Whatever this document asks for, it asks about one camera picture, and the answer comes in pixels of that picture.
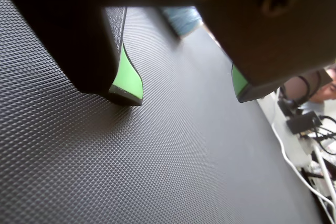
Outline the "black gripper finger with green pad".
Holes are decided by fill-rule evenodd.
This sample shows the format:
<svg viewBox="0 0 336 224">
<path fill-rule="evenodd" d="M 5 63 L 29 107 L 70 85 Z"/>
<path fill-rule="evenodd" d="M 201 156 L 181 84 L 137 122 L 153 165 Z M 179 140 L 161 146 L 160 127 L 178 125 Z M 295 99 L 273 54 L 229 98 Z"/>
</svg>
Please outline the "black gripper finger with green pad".
<svg viewBox="0 0 336 224">
<path fill-rule="evenodd" d="M 123 41 L 127 8 L 98 0 L 12 0 L 70 82 L 112 103 L 140 106 L 143 82 Z"/>
<path fill-rule="evenodd" d="M 285 81 L 335 59 L 335 0 L 193 0 L 253 86 Z"/>
</svg>

